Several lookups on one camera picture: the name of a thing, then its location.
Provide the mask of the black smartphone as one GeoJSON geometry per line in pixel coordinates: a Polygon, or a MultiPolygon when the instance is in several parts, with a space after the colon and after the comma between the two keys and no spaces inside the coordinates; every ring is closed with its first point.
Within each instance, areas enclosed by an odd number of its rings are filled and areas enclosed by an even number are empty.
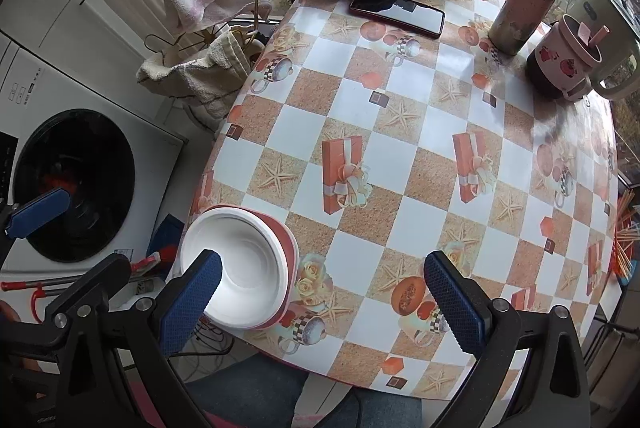
{"type": "Polygon", "coordinates": [[[352,0],[349,10],[431,38],[439,38],[444,29],[443,10],[413,0],[352,0]]]}

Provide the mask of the metal thermos bottle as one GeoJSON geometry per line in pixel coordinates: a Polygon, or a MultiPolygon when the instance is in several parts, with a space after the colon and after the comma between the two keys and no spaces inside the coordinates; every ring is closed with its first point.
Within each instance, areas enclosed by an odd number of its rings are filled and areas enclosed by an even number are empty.
{"type": "Polygon", "coordinates": [[[510,56],[533,35],[555,0],[506,0],[488,32],[491,43],[510,56]]]}

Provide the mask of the patterned checkered tablecloth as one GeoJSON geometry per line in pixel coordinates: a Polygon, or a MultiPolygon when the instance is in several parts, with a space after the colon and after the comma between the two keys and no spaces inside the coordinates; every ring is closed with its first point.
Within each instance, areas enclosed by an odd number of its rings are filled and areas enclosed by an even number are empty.
{"type": "Polygon", "coordinates": [[[244,341],[362,388],[445,400],[472,367],[421,281],[444,252],[492,298],[586,336],[614,243],[610,104],[543,99],[487,38],[501,0],[421,0],[437,39],[296,0],[209,157],[192,211],[240,205],[299,249],[283,318],[244,341]]]}

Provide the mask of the blue jeans leg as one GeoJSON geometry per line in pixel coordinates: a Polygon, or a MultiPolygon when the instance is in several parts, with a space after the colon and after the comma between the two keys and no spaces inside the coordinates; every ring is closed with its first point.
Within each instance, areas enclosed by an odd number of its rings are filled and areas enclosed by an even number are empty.
{"type": "MultiPolygon", "coordinates": [[[[237,427],[289,427],[309,373],[256,353],[186,384],[191,398],[209,414],[237,427]]],[[[422,402],[351,388],[324,416],[320,427],[421,427],[422,402]]]]}

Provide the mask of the orange basket with sticks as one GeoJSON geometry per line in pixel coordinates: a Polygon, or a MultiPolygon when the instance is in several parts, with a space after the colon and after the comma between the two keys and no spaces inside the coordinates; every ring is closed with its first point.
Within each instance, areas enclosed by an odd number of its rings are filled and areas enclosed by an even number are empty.
{"type": "Polygon", "coordinates": [[[639,245],[638,211],[634,206],[634,191],[625,190],[617,201],[610,271],[622,286],[630,283],[638,262],[634,248],[639,245]]]}

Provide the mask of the white washing machine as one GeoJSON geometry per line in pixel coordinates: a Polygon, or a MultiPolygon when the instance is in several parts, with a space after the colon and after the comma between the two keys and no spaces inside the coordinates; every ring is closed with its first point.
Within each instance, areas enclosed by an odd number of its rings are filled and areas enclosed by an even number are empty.
{"type": "Polygon", "coordinates": [[[112,252],[148,253],[183,142],[1,38],[1,201],[24,205],[55,188],[70,209],[24,240],[5,282],[84,273],[112,252]]]}

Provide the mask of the pink strawberry cup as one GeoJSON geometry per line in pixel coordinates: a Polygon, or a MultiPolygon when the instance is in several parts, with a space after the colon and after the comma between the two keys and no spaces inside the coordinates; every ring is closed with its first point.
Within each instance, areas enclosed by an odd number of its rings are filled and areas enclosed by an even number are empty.
{"type": "Polygon", "coordinates": [[[581,99],[592,90],[589,75],[602,63],[599,44],[610,32],[602,25],[593,34],[586,23],[563,14],[527,58],[527,79],[547,99],[581,99]]]}

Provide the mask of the beige rag cloth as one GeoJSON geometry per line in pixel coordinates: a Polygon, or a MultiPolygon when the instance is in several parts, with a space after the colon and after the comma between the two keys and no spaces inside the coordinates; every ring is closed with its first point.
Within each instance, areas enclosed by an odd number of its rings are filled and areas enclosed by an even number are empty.
{"type": "Polygon", "coordinates": [[[216,134],[265,45],[239,26],[226,26],[203,50],[182,60],[174,48],[147,58],[137,82],[181,104],[194,124],[216,134]]]}

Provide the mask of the green electric kettle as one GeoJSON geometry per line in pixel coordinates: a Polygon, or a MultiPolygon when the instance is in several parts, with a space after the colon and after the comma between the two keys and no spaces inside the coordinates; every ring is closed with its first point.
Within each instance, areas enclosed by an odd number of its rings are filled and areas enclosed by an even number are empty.
{"type": "Polygon", "coordinates": [[[590,75],[602,98],[621,100],[639,90],[639,12],[629,0],[576,0],[568,9],[592,32],[610,32],[599,44],[602,61],[590,75]]]}

